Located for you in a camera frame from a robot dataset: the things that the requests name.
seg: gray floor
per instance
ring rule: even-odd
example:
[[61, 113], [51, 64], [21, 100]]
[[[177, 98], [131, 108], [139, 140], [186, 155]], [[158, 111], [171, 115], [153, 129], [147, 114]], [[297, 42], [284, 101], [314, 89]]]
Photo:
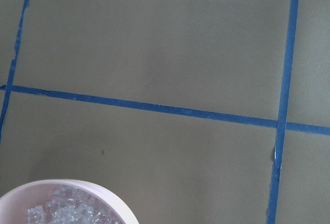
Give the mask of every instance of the gray floor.
[[[277, 120], [289, 3], [30, 0], [14, 84]], [[0, 86], [22, 5], [0, 1]], [[329, 15], [328, 0], [300, 0], [290, 122], [330, 126]], [[0, 196], [72, 178], [109, 188], [141, 224], [265, 223], [275, 134], [12, 92]], [[276, 223], [328, 222], [329, 152], [329, 136], [287, 131]]]

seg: plastic container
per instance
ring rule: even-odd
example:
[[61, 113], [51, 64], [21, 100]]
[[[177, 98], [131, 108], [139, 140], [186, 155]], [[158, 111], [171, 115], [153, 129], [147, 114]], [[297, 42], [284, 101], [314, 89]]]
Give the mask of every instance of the plastic container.
[[0, 224], [25, 224], [27, 209], [43, 205], [52, 191], [62, 185], [73, 186], [99, 198], [110, 206], [126, 224], [139, 224], [133, 212], [117, 195], [106, 188], [80, 180], [42, 180], [24, 184], [0, 198]]

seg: pink bowl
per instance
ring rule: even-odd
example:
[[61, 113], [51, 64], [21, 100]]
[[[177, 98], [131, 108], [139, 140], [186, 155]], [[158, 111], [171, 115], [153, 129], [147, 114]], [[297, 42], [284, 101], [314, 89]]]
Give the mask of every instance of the pink bowl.
[[0, 198], [0, 224], [25, 224], [27, 209], [44, 204], [52, 191], [62, 185], [84, 190], [115, 210], [126, 224], [139, 224], [133, 212], [117, 195], [106, 188], [80, 180], [41, 180], [17, 187]]

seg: vertical blue tape strip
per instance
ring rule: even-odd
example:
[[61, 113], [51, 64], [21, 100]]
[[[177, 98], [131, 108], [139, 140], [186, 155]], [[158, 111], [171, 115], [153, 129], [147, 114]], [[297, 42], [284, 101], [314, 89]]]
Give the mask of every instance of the vertical blue tape strip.
[[0, 129], [1, 129], [0, 130], [0, 142], [1, 142], [1, 138], [2, 138], [2, 129], [3, 129], [3, 126], [4, 126], [5, 117], [6, 117], [6, 113], [7, 113], [7, 109], [8, 109], [11, 88], [12, 88], [12, 84], [13, 84], [13, 81], [14, 81], [17, 58], [18, 58], [19, 51], [20, 51], [20, 46], [21, 46], [21, 36], [22, 36], [22, 29], [23, 29], [24, 13], [25, 13], [26, 7], [28, 7], [28, 5], [29, 5], [29, 1], [30, 0], [24, 0], [21, 19], [20, 19], [20, 23], [19, 23], [19, 29], [17, 31], [15, 47], [14, 47], [15, 48], [15, 56], [14, 56], [13, 60], [11, 60], [11, 64], [10, 64], [9, 75], [8, 75], [6, 91], [5, 91], [5, 97], [4, 97], [4, 102], [3, 102], [3, 105], [2, 105], [1, 116], [0, 116]]
[[296, 22], [298, 16], [298, 3], [299, 0], [290, 1], [289, 24], [288, 24], [287, 43], [286, 43], [285, 56], [284, 56], [282, 88], [279, 99], [278, 121], [277, 121], [276, 141], [275, 141], [275, 157], [274, 157], [270, 194], [269, 194], [267, 224], [275, 224], [275, 217], [276, 217], [279, 180], [281, 176], [280, 173], [282, 166], [283, 145], [284, 145], [285, 129], [286, 129], [287, 113], [288, 113], [290, 81], [291, 81], [291, 71], [292, 71], [292, 62], [293, 62], [293, 51], [294, 51], [294, 39], [295, 39]]

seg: blue tape line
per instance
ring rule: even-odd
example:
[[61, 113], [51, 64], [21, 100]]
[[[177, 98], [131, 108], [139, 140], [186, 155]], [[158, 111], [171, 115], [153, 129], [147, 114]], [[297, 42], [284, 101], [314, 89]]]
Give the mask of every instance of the blue tape line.
[[180, 107], [173, 107], [173, 106], [166, 106], [159, 104], [140, 103], [135, 101], [96, 97], [91, 95], [76, 94], [76, 93], [69, 93], [62, 91], [47, 91], [47, 90], [29, 88], [24, 86], [13, 86], [12, 91], [27, 93], [27, 94], [45, 95], [52, 98], [69, 99], [69, 100], [76, 100], [82, 102], [105, 104], [105, 105], [126, 107], [132, 109], [149, 110], [149, 111], [156, 111], [167, 114], [176, 114], [181, 116], [198, 117], [198, 118], [243, 123], [243, 124], [272, 127], [272, 128], [276, 128], [276, 124], [277, 124], [275, 120], [269, 120], [263, 118], [216, 113], [211, 111], [180, 108]]
[[4, 97], [4, 102], [2, 105], [2, 110], [1, 110], [1, 116], [0, 116], [0, 142], [1, 142], [1, 137], [2, 137], [2, 129], [4, 126], [5, 122], [5, 117], [8, 109], [8, 104], [9, 104], [9, 99], [10, 99], [10, 93], [12, 89], [12, 83], [14, 80], [14, 75], [15, 75], [15, 70], [16, 70], [16, 64], [17, 64], [17, 58], [19, 55], [20, 51], [20, 46], [21, 46], [21, 36], [22, 36], [22, 29], [23, 29], [23, 21], [24, 21], [24, 13], [25, 9], [28, 7], [30, 0], [24, 0], [23, 4], [23, 9], [22, 9], [22, 14], [21, 14], [21, 19], [19, 23], [19, 29], [17, 31], [17, 36], [16, 36], [16, 41], [15, 41], [15, 56], [13, 60], [11, 60], [10, 64], [10, 69], [9, 69], [9, 75], [8, 75], [8, 80], [7, 80], [7, 85], [5, 89], [5, 97]]
[[299, 4], [299, 0], [290, 1], [290, 16], [289, 16], [289, 24], [287, 31], [287, 43], [286, 43], [285, 56], [284, 56], [282, 88], [279, 99], [278, 123], [277, 123], [276, 141], [275, 141], [275, 158], [273, 163], [272, 179], [271, 179], [270, 194], [269, 194], [267, 224], [275, 224], [275, 218], [276, 218], [279, 181], [281, 177], [280, 173], [282, 166], [283, 145], [284, 145], [285, 129], [286, 129], [287, 113], [288, 113], [291, 71], [292, 71], [293, 52], [294, 52], [294, 39], [295, 39], [296, 22], [298, 16], [298, 4]]
[[286, 128], [287, 130], [292, 130], [292, 131], [299, 131], [299, 132], [319, 134], [319, 135], [330, 135], [330, 127], [288, 122]]

